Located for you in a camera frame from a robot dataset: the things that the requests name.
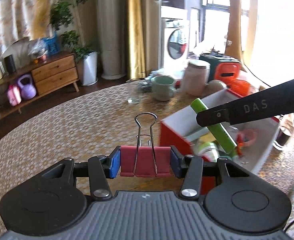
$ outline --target gray ribbed panel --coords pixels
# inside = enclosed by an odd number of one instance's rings
[[[288,240],[282,231],[242,236],[226,231],[193,201],[169,192],[120,191],[116,198],[94,203],[74,227],[52,236],[23,236],[9,231],[1,240]]]

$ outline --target kettlebell handle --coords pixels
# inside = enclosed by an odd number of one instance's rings
[[[30,74],[25,74],[22,75],[20,78],[18,78],[17,80],[17,85],[20,87],[20,89],[23,89],[24,85],[21,83],[21,80],[23,80],[24,78],[28,78],[29,79],[29,83],[31,84],[31,75]]]

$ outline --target wooden drawer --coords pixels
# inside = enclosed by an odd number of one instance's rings
[[[70,81],[77,80],[77,70],[76,68],[68,69],[64,72],[58,73],[52,77],[46,78],[42,81],[35,83],[38,94],[41,95],[47,91],[58,88]]]
[[[31,72],[34,82],[37,83],[48,77],[75,67],[74,56],[68,56],[41,66]]]

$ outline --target white lettering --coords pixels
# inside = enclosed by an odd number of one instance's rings
[[[256,109],[259,111],[258,106],[256,105],[256,103],[254,103],[253,110],[255,111]]]
[[[249,113],[250,112],[250,108],[248,105],[244,105],[244,108],[245,108],[245,113]]]
[[[264,100],[262,100],[262,108],[263,109],[265,109],[265,108],[267,108],[267,104],[266,104],[266,100],[264,99]]]

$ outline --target jar lid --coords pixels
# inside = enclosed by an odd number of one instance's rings
[[[210,68],[210,63],[204,60],[199,60],[199,59],[191,59],[189,61],[188,66],[197,68],[197,69],[209,69]]]

